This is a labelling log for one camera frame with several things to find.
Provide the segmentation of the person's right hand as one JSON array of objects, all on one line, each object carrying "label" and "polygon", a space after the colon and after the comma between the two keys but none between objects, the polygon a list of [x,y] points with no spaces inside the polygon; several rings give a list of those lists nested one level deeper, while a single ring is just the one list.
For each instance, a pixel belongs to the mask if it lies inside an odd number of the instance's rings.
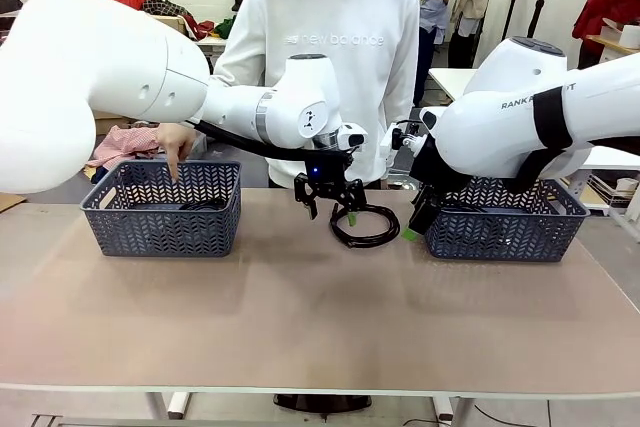
[{"label": "person's right hand", "polygon": [[189,157],[196,139],[197,132],[194,129],[174,123],[162,123],[158,126],[156,141],[165,151],[173,182],[179,179],[178,164]]}]

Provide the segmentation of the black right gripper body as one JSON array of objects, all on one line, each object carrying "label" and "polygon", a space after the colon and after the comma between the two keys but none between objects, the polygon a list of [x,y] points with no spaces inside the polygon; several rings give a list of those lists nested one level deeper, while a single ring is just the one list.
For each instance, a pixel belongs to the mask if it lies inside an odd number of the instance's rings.
[{"label": "black right gripper body", "polygon": [[409,175],[439,193],[450,192],[454,188],[454,171],[442,159],[434,140],[424,142],[414,156]]}]

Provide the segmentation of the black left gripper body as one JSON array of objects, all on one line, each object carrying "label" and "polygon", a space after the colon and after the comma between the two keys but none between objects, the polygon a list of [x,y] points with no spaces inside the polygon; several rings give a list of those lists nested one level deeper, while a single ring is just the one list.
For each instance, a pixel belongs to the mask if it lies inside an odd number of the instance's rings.
[{"label": "black left gripper body", "polygon": [[312,183],[342,183],[353,158],[347,151],[310,150],[303,154],[303,161]]}]

